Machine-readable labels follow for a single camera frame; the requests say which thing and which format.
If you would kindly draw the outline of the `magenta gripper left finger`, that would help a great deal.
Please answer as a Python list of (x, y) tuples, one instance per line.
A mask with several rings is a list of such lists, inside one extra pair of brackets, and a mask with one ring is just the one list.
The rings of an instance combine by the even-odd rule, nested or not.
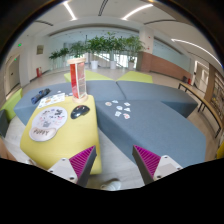
[(61, 158), (48, 171), (60, 178), (85, 187), (96, 156), (96, 147), (92, 146), (69, 159)]

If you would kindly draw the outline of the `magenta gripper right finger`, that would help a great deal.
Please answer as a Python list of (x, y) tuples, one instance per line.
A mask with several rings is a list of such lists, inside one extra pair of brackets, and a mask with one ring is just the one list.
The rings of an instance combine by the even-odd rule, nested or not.
[(137, 145), (133, 146), (132, 155), (145, 185), (182, 169), (168, 155), (159, 156)]

